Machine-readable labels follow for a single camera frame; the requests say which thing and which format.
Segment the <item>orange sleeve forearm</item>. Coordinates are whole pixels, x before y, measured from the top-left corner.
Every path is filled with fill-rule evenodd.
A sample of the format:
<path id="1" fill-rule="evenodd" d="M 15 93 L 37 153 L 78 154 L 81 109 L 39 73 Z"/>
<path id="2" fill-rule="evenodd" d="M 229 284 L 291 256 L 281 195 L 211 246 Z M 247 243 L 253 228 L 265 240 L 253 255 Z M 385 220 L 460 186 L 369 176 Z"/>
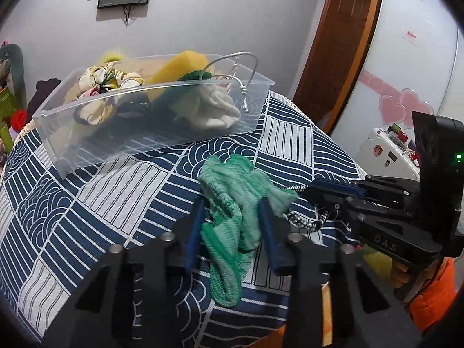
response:
<path id="1" fill-rule="evenodd" d="M 418 329 L 424 332 L 446 314 L 455 296 L 454 261 L 447 258 L 435 280 L 417 295 L 407 310 Z"/>

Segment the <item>right hand holding handle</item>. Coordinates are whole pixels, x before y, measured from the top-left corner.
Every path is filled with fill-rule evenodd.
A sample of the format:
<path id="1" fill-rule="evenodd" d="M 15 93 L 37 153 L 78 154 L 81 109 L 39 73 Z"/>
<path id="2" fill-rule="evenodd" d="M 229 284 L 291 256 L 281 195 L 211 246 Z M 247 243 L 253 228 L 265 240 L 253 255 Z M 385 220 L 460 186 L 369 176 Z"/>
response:
<path id="1" fill-rule="evenodd" d="M 418 277 L 418 274 L 412 273 L 409 268 L 402 262 L 392 260 L 392 266 L 390 270 L 390 283 L 398 289 L 406 284 L 414 283 Z"/>

